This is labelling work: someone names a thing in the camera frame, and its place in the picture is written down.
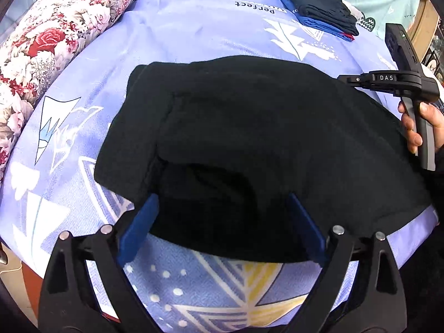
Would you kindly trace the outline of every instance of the blue folded fabric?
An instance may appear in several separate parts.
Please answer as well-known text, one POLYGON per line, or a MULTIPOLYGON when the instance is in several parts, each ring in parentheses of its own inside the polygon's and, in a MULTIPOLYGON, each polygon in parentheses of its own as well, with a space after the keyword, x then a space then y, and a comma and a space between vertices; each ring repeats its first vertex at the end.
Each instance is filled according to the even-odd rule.
POLYGON ((296 8, 294 7, 294 4, 290 0, 280 0, 280 1, 284 4, 284 6, 287 9, 289 9, 294 14, 294 16, 296 16, 296 19, 302 25, 327 32, 331 35, 335 35, 337 37, 340 37, 341 39, 348 41, 348 42, 353 41, 353 39, 351 39, 350 37, 345 36, 343 31, 339 30, 338 28, 336 28, 334 26, 329 25, 326 22, 315 20, 315 19, 312 19, 311 17, 305 17, 305 16, 299 15, 296 8))

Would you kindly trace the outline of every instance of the blue gripper pad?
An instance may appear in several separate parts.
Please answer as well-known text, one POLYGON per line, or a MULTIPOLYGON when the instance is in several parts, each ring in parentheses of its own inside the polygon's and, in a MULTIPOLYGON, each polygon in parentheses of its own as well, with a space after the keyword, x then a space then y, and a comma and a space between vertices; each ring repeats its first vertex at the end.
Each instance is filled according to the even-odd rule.
POLYGON ((287 209, 308 258, 322 267, 326 262, 326 239, 294 193, 288 196, 287 209))
POLYGON ((117 262, 120 266, 133 261, 159 213, 159 197, 151 194, 119 242, 117 262))

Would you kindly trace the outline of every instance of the folded black garment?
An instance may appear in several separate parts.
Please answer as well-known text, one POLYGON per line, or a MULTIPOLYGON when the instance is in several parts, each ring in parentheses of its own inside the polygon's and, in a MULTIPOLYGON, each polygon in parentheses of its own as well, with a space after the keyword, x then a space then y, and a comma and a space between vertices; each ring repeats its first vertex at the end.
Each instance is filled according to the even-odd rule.
POLYGON ((342 0, 291 0, 301 16, 326 22, 343 32, 357 36, 356 17, 342 0))
POLYGON ((136 206, 158 194, 152 234, 250 261, 307 259, 289 193, 324 237, 390 234, 431 204, 390 112, 309 65, 252 56, 137 66, 94 176, 136 206))

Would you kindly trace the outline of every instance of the black sleeve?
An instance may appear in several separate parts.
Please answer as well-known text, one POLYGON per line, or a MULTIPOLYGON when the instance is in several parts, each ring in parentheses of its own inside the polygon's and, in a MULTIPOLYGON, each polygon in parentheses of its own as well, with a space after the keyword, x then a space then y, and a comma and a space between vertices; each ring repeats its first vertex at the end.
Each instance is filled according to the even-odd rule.
POLYGON ((426 181, 440 220, 444 219, 444 147, 435 156, 436 170, 427 172, 426 181))

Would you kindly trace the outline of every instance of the wooden furniture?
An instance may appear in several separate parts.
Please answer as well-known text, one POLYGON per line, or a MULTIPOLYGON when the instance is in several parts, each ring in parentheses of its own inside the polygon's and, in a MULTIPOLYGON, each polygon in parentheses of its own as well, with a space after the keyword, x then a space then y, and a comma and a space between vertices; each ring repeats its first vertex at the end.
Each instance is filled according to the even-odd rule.
POLYGON ((23 281, 25 283, 26 291, 28 293, 31 308, 36 315, 39 316, 39 299, 40 291, 42 289, 43 279, 40 278, 30 267, 22 262, 23 281))
POLYGON ((440 17, 430 0, 420 0, 413 25, 408 30, 418 58, 422 61, 435 36, 440 17))

